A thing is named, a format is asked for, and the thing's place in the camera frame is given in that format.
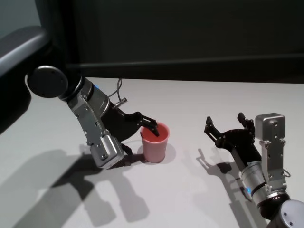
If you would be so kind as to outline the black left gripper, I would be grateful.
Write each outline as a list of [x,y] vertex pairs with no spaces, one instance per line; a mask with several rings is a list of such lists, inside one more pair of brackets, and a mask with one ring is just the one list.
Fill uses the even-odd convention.
[[[119,142],[129,139],[141,127],[147,128],[155,136],[159,136],[157,130],[157,122],[147,116],[142,115],[140,112],[133,114],[126,114],[119,108],[110,106],[105,114],[101,117],[105,128],[114,136]],[[123,151],[132,156],[133,151],[130,147],[121,144]]]

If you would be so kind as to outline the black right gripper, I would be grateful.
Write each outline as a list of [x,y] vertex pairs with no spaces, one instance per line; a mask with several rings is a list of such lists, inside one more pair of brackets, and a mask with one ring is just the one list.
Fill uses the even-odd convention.
[[247,119],[242,112],[238,114],[237,119],[245,129],[234,129],[221,133],[208,116],[204,133],[215,143],[216,147],[229,151],[238,167],[247,167],[250,162],[261,161],[261,155],[254,146],[254,121]]

